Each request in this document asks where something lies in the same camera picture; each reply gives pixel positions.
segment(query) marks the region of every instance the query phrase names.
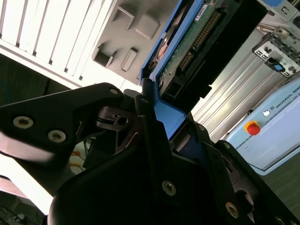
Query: bolt head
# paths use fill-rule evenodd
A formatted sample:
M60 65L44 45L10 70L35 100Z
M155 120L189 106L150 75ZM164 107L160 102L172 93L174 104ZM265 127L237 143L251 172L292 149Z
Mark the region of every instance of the bolt head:
M28 129L32 127L33 124L33 120L27 116L18 116L13 120L13 125L21 129Z
M169 195L169 196L176 195L176 187L172 182L170 182L168 180L164 180L162 183L162 187L163 187L164 192L167 195Z
M231 202L226 202L225 207L227 212L235 219L239 218L239 211Z
M202 126L202 125L199 124L198 127L199 127L199 129L200 129L201 131L205 131L204 126Z
M115 95L118 93L118 91L115 90L115 89L113 89L113 88L110 88L109 91L110 91L112 94L115 94Z
M227 148L227 149L230 149L230 145L228 143L224 143L224 146Z
M61 143L65 141L66 134L61 130L52 130L48 133L48 138L50 141L53 141L55 143Z

